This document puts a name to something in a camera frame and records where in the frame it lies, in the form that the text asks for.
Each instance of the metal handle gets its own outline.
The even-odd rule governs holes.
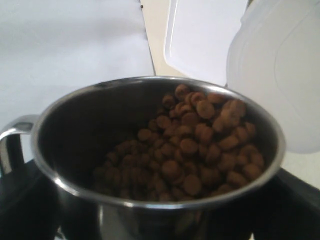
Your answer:
[[[0,132],[0,177],[25,163],[21,134],[30,134],[38,115],[25,115],[9,123]]]

